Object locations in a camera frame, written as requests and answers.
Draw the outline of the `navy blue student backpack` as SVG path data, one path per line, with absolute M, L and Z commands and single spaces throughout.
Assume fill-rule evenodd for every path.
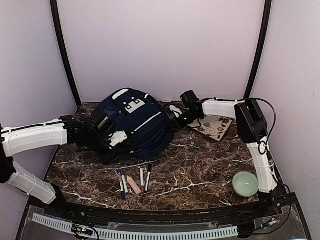
M 163 152 L 174 138 L 168 131 L 170 119 L 164 108 L 148 93 L 122 88 L 94 111 L 104 111 L 115 122 L 114 132 L 125 131 L 127 140 L 112 147 L 117 153 L 148 161 Z

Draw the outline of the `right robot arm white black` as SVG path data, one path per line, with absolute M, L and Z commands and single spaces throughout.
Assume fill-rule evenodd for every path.
M 272 130 L 268 130 L 267 120 L 259 105 L 260 98 L 227 100 L 220 98 L 205 98 L 200 100 L 192 90 L 180 96 L 185 108 L 174 104 L 165 107 L 174 118 L 170 120 L 169 129 L 177 133 L 196 120 L 206 116 L 219 116 L 236 120 L 237 134 L 246 144 L 256 171 L 258 193 L 272 195 L 278 187 L 275 163 L 272 158 L 269 138 Z

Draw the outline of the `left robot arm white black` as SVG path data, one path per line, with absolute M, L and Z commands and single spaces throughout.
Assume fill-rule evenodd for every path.
M 71 208 L 65 203 L 59 188 L 25 170 L 13 157 L 30 150 L 72 144 L 106 154 L 128 138 L 124 131 L 116 131 L 115 128 L 115 122 L 106 114 L 83 121 L 67 115 L 33 125 L 1 128 L 0 182 L 51 205 L 51 210 L 58 217 L 67 218 Z

